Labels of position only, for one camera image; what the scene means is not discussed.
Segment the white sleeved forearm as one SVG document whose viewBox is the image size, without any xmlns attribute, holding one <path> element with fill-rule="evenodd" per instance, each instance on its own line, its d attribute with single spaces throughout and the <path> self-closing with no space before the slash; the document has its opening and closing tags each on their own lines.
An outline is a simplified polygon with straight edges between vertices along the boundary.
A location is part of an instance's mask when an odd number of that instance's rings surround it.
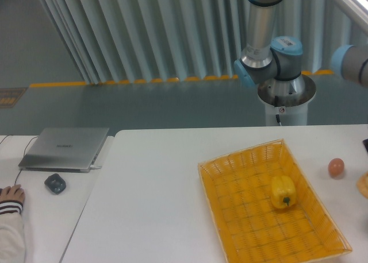
<svg viewBox="0 0 368 263">
<path fill-rule="evenodd" d="M 15 200 L 1 202 L 1 262 L 25 262 L 22 207 Z"/>
</svg>

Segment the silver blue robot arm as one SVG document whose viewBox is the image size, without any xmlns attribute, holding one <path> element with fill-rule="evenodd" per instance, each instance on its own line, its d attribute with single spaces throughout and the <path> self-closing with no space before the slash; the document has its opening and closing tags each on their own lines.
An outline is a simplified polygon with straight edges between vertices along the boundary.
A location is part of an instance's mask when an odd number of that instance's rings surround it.
<svg viewBox="0 0 368 263">
<path fill-rule="evenodd" d="M 266 126 L 304 126 L 316 85 L 302 74 L 301 41 L 291 36 L 272 38 L 276 9 L 283 0 L 248 1 L 250 31 L 234 70 L 245 86 L 258 86 Z M 333 1 L 367 32 L 367 0 Z M 341 78 L 367 88 L 367 45 L 339 47 L 331 57 L 331 68 Z"/>
</svg>

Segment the person's hand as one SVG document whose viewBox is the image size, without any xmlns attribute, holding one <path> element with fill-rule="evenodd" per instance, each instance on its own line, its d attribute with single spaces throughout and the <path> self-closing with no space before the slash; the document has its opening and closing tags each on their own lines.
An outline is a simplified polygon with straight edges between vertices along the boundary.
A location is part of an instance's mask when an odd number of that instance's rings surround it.
<svg viewBox="0 0 368 263">
<path fill-rule="evenodd" d="M 25 191 L 20 184 L 7 186 L 1 190 L 0 202 L 17 202 L 23 204 L 25 201 Z"/>
</svg>

